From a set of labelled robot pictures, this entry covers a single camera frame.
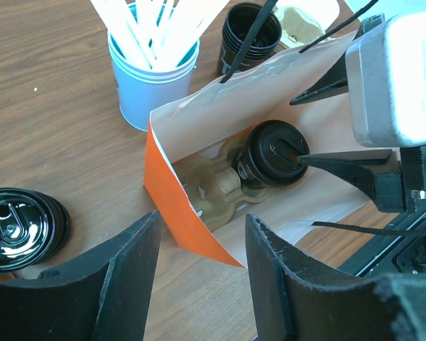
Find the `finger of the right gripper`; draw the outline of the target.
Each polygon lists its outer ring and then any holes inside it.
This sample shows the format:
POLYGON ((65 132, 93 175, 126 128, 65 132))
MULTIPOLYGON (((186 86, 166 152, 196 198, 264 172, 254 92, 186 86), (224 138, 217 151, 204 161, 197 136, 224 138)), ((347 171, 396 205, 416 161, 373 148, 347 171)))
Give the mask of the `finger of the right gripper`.
POLYGON ((307 104, 349 91, 346 53, 310 88, 290 100, 290 105, 307 104))

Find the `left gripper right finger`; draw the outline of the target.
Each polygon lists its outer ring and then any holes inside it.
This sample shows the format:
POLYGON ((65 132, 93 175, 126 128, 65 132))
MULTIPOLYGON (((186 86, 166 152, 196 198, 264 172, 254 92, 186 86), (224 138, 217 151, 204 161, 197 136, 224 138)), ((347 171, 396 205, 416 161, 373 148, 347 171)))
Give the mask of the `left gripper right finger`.
POLYGON ((245 224, 258 340, 426 340, 426 274, 352 276, 245 224))

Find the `single black cup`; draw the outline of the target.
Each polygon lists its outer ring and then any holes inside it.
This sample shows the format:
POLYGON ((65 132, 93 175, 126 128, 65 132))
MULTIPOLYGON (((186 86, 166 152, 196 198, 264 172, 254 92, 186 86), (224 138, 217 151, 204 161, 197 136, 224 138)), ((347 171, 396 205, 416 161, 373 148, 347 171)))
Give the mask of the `single black cup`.
POLYGON ((263 178, 262 156, 257 148, 243 145, 233 158, 233 167, 241 182, 252 188, 262 188, 266 184, 263 178))

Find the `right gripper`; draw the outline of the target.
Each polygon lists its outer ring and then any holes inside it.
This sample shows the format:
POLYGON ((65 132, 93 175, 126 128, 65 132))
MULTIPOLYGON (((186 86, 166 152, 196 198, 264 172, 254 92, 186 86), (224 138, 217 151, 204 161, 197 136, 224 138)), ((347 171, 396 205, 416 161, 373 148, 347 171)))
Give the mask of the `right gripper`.
POLYGON ((426 200, 426 145, 299 156, 305 166, 342 179, 365 194, 381 212, 416 212, 426 200))

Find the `black cup lid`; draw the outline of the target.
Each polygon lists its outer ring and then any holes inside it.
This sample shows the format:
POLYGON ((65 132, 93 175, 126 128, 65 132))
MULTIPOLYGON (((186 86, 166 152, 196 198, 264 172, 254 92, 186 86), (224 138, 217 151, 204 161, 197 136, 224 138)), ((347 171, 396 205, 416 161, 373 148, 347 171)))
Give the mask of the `black cup lid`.
POLYGON ((301 132, 287 122, 268 120, 260 123, 250 133, 246 146, 260 151, 266 185, 291 185, 307 171, 307 166, 298 158, 309 154, 310 148, 301 132))

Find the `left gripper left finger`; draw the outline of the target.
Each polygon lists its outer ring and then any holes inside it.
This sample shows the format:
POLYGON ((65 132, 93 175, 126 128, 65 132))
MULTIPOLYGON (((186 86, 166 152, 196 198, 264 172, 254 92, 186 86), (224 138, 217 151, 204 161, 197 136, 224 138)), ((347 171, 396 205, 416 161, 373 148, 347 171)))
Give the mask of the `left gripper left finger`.
POLYGON ((150 212, 36 279, 0 283, 0 340, 142 340, 161 226, 150 212))

